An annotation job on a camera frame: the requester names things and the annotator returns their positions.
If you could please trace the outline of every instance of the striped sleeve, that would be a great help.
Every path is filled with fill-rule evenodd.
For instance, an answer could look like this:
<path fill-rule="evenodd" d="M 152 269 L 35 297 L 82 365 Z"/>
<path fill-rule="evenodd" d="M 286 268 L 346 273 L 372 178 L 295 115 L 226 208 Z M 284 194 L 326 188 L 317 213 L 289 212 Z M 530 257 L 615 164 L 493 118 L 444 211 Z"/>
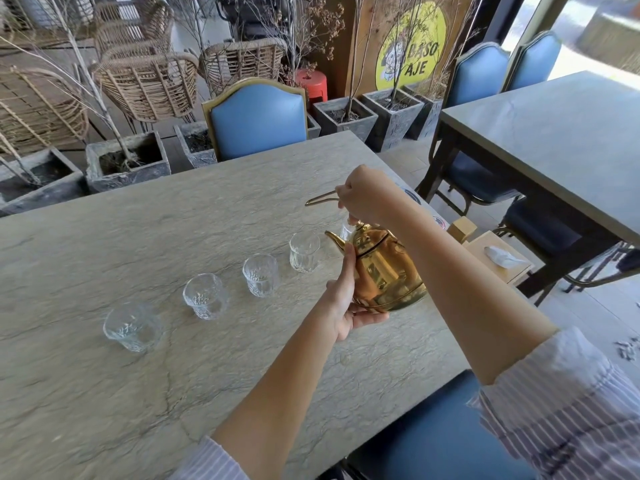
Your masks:
<path fill-rule="evenodd" d="M 483 387 L 482 423 L 545 478 L 640 479 L 640 392 L 576 328 Z"/>
<path fill-rule="evenodd" d="M 249 480 L 249 477 L 222 446 L 204 436 L 197 450 L 169 480 Z"/>

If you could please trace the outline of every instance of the glass cup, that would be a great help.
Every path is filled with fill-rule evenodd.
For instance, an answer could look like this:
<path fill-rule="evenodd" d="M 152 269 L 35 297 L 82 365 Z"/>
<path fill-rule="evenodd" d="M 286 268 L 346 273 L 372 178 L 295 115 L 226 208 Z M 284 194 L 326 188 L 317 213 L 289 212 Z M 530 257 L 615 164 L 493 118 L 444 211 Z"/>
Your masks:
<path fill-rule="evenodd" d="M 280 283 L 278 262 L 270 254 L 254 254 L 244 262 L 242 272 L 249 291 L 258 298 L 274 294 Z"/>
<path fill-rule="evenodd" d="M 215 274 L 197 274 L 182 290 L 184 302 L 193 308 L 198 318 L 213 320 L 227 309 L 229 295 L 222 280 Z"/>
<path fill-rule="evenodd" d="M 117 340 L 132 352 L 146 352 L 162 336 L 162 323 L 148 303 L 130 301 L 114 307 L 104 320 L 102 330 L 108 339 Z"/>
<path fill-rule="evenodd" d="M 289 241 L 289 247 L 289 263 L 297 272 L 311 273 L 318 266 L 320 238 L 317 234 L 308 231 L 297 232 Z"/>
<path fill-rule="evenodd" d="M 352 226 L 351 224 L 349 224 L 349 215 L 347 214 L 347 216 L 342 220 L 342 229 L 340 229 L 340 237 L 345 240 L 348 241 L 351 239 L 351 234 L 353 234 L 353 231 L 356 230 L 356 226 Z"/>

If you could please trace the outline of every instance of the blue upholstered chair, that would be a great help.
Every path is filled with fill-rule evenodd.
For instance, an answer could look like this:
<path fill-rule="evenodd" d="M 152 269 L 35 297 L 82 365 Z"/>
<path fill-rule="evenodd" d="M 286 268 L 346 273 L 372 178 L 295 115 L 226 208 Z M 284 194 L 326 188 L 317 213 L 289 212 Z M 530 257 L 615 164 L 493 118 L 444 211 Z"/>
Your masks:
<path fill-rule="evenodd" d="M 443 107 L 457 106 L 496 95 L 504 83 L 509 63 L 509 53 L 493 42 L 481 43 L 460 56 L 449 80 Z M 440 132 L 440 123 L 429 150 L 429 161 L 433 160 L 435 145 Z M 448 197 L 437 191 L 452 209 L 461 216 L 467 214 L 471 202 L 480 205 L 507 200 L 518 192 L 505 185 L 500 178 L 476 163 L 466 154 L 459 152 L 451 166 L 445 170 L 444 180 L 465 199 L 465 208 L 460 210 Z"/>
<path fill-rule="evenodd" d="M 533 480 L 467 405 L 479 384 L 466 371 L 351 453 L 355 480 Z"/>
<path fill-rule="evenodd" d="M 561 48 L 562 42 L 551 30 L 540 32 L 528 44 L 519 47 L 504 90 L 511 91 L 546 81 L 556 65 Z"/>
<path fill-rule="evenodd" d="M 580 239 L 580 234 L 555 216 L 533 207 L 526 198 L 511 204 L 494 233 L 500 237 L 505 234 L 515 235 L 544 263 L 556 258 Z M 617 263 L 618 273 L 598 280 L 595 279 L 608 263 L 622 256 L 625 257 Z M 595 270 L 583 281 L 583 277 L 596 265 Z M 585 263 L 575 278 L 567 275 L 563 279 L 571 283 L 569 288 L 565 290 L 569 292 L 574 286 L 583 290 L 628 278 L 637 273 L 640 273 L 640 251 L 632 250 L 628 244 L 620 243 Z M 535 302 L 536 306 L 542 303 L 542 300 L 547 297 L 554 286 L 555 283 L 542 291 Z"/>
<path fill-rule="evenodd" d="M 219 161 L 307 139 L 304 88 L 252 77 L 202 104 Z"/>

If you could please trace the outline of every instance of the yellow sign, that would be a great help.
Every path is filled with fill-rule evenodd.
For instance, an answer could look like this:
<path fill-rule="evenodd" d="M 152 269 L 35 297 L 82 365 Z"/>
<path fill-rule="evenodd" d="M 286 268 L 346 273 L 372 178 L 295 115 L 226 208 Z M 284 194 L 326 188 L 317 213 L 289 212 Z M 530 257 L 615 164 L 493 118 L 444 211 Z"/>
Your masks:
<path fill-rule="evenodd" d="M 400 23 L 391 27 L 378 54 L 376 87 L 394 86 L 399 75 L 399 86 L 412 84 L 431 75 L 440 60 L 447 36 L 447 23 L 440 7 L 434 2 L 420 3 L 414 8 L 413 36 L 409 33 L 412 11 L 407 10 Z M 404 51 L 407 50 L 404 63 Z"/>

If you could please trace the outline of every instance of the table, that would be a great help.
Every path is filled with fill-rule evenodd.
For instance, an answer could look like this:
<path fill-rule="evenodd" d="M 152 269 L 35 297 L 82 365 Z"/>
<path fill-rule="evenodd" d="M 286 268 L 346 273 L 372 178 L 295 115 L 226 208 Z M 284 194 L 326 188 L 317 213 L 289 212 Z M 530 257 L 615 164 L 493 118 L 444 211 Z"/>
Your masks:
<path fill-rule="evenodd" d="M 402 180 L 350 132 L 0 219 L 0 471 L 11 479 L 162 479 L 267 370 L 341 254 L 299 274 L 288 240 L 339 232 L 309 198 L 365 163 Z M 273 253 L 282 286 L 259 299 L 241 267 Z M 193 275 L 217 273 L 228 311 L 197 320 Z M 119 301 L 155 306 L 166 332 L 135 355 L 102 334 Z M 284 478 L 311 479 L 468 365 L 432 300 L 337 344 Z"/>
<path fill-rule="evenodd" d="M 528 298 L 620 240 L 640 245 L 640 92 L 590 72 L 444 109 L 419 186 L 431 201 L 458 150 L 582 238 L 518 288 Z"/>

